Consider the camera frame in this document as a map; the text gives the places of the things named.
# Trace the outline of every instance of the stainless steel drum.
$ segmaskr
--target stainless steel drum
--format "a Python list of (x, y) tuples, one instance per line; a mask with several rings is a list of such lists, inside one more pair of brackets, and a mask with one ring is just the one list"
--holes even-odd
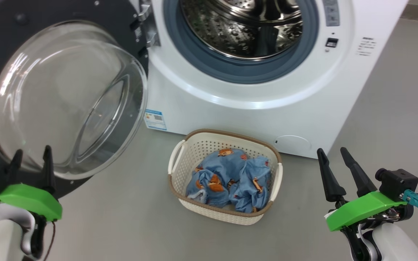
[(261, 60), (293, 46), (302, 17), (293, 0), (181, 0), (188, 25), (218, 53)]

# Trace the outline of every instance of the clothing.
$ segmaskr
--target clothing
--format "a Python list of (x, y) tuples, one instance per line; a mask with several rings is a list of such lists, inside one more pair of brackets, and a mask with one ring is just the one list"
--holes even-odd
[(237, 211), (256, 212), (268, 201), (268, 162), (262, 156), (248, 159), (237, 149), (213, 152), (194, 169), (186, 195), (219, 208), (234, 204)]

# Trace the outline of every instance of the glass door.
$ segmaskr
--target glass door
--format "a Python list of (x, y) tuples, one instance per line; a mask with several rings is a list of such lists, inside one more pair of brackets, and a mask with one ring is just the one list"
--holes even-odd
[(136, 134), (146, 108), (146, 73), (100, 26), (72, 21), (26, 41), (0, 74), (0, 154), (22, 149), (22, 169), (43, 166), (83, 179), (103, 170)]

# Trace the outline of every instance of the washing machine door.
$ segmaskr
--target washing machine door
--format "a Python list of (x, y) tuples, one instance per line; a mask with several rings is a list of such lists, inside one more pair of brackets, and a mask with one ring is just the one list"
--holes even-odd
[(146, 67), (127, 0), (0, 0), (0, 163), (22, 149), (18, 177), (31, 185), (50, 145), (57, 196), (75, 189), (136, 134)]

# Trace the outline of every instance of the screw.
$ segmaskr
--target screw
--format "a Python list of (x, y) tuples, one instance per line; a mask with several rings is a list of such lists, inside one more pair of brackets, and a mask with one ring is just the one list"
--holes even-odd
[(24, 13), (18, 13), (14, 16), (16, 23), (19, 25), (26, 25), (28, 24), (28, 16)]

